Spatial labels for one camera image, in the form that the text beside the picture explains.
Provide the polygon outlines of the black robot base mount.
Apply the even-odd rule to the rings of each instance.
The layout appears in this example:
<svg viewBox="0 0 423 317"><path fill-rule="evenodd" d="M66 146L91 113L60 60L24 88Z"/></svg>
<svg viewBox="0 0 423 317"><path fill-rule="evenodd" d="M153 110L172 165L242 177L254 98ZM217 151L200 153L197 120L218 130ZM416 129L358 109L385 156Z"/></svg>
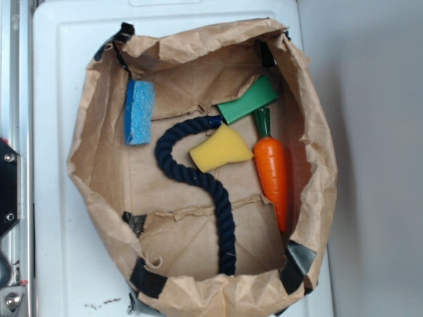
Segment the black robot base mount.
<svg viewBox="0 0 423 317"><path fill-rule="evenodd" d="M1 138L1 239L20 221L20 155Z"/></svg>

